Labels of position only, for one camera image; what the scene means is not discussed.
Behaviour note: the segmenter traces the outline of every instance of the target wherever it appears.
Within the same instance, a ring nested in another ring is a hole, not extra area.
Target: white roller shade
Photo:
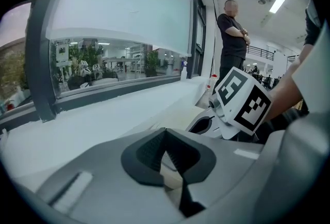
[[[46,37],[115,38],[188,54],[191,0],[58,0]]]

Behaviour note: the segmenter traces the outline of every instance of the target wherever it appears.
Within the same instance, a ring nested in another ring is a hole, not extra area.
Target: white bottle
[[[184,60],[184,68],[181,71],[181,81],[187,79],[187,62]]]
[[[206,91],[211,91],[212,92],[213,89],[214,89],[214,87],[215,87],[215,85],[216,85],[216,83],[217,83],[217,81],[218,81],[217,76],[216,75],[212,75],[209,78],[208,82],[207,82]]]

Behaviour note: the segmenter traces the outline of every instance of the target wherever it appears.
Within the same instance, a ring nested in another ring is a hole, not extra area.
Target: railing
[[[251,55],[256,55],[274,61],[274,53],[269,52],[267,50],[263,50],[255,46],[249,45],[246,49],[246,52]]]
[[[299,55],[288,57],[288,61],[293,62]]]

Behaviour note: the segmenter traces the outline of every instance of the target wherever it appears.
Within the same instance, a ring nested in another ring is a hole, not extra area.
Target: person's hand
[[[244,40],[246,41],[247,45],[251,44],[250,37],[249,36],[244,36]]]
[[[242,33],[243,35],[249,35],[248,31],[247,31],[246,29],[244,29],[244,28],[243,28],[243,30],[241,30],[241,33]]]

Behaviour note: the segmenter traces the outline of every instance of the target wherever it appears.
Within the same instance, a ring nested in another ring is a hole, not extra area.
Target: spray bottle
[[[184,67],[183,67],[183,69],[181,71],[181,81],[187,79],[187,61],[184,60],[182,63],[184,65]]]

